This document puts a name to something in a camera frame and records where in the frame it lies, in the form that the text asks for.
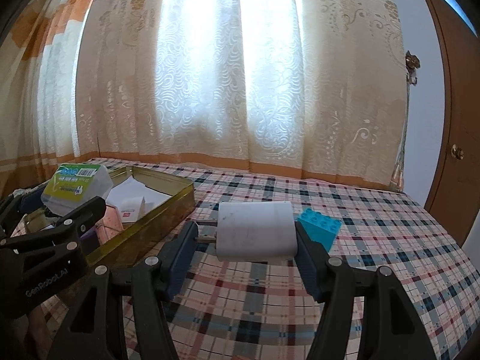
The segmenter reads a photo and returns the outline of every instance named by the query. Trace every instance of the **green label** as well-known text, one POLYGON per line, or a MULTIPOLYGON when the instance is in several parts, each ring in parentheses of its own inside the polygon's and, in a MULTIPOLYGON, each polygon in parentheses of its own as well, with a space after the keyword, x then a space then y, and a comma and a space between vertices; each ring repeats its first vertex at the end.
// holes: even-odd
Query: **green label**
POLYGON ((44 193, 59 199, 78 202, 93 180, 100 165, 63 163, 45 187, 44 193))

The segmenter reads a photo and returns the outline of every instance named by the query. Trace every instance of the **orange floral curtain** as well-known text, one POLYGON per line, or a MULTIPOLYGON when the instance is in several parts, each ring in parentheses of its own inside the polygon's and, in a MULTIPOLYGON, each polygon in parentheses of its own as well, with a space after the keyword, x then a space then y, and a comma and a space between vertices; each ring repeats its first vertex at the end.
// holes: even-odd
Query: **orange floral curtain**
POLYGON ((32 0, 0 47, 0 194, 49 178, 80 153, 75 76, 92 0, 32 0))
POLYGON ((388 189, 406 114, 393 0, 94 0, 80 151, 388 189))

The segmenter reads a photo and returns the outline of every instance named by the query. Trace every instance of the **curtain hem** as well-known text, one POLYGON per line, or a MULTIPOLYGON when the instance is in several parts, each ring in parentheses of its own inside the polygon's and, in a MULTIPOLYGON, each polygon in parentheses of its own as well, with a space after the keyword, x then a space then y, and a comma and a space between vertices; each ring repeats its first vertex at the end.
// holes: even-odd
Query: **curtain hem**
POLYGON ((200 153, 180 153, 180 154, 138 154, 125 153, 117 151, 103 151, 100 153, 102 158, 113 158, 117 160, 127 160, 135 162, 145 162, 150 164, 157 163, 201 163, 209 167, 246 170, 251 173, 260 173, 272 176, 282 176, 292 179, 317 179, 332 184, 343 184, 372 190, 390 191, 389 185, 364 180, 358 176, 329 175, 325 173, 309 172, 305 169, 292 168, 289 166, 273 165, 267 163, 256 163, 249 160, 235 158, 214 157, 200 153))
POLYGON ((16 160, 1 161, 0 164, 3 167, 13 164, 17 166, 5 170, 0 166, 0 195, 4 198, 17 188, 27 188, 48 180, 57 170, 58 164, 85 162, 95 157, 98 157, 97 151, 83 154, 80 157, 75 157, 74 154, 62 157, 56 157, 54 154, 35 154, 20 157, 16 160), (45 159, 49 162, 55 161, 55 163, 43 163, 42 160, 45 159))

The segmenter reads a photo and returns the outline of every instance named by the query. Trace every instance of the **white wall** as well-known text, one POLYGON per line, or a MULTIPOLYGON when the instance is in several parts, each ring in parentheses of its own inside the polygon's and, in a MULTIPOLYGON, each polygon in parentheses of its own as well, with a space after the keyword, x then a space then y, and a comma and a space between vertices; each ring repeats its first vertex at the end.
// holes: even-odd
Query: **white wall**
POLYGON ((462 250, 472 261, 475 268, 480 270, 480 212, 473 223, 472 230, 462 246, 462 250))
POLYGON ((394 0, 405 52, 420 59, 418 85, 411 86, 405 145, 404 191, 425 204, 437 168, 445 113, 445 86, 440 45, 425 0, 394 0))

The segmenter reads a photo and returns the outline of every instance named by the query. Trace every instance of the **door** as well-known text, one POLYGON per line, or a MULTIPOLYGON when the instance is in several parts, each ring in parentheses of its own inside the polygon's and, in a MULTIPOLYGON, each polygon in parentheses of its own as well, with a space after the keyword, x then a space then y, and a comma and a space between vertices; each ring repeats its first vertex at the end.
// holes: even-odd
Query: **door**
POLYGON ((480 207, 480 40, 444 0, 427 0, 445 72, 445 126, 430 214, 462 246, 480 207))

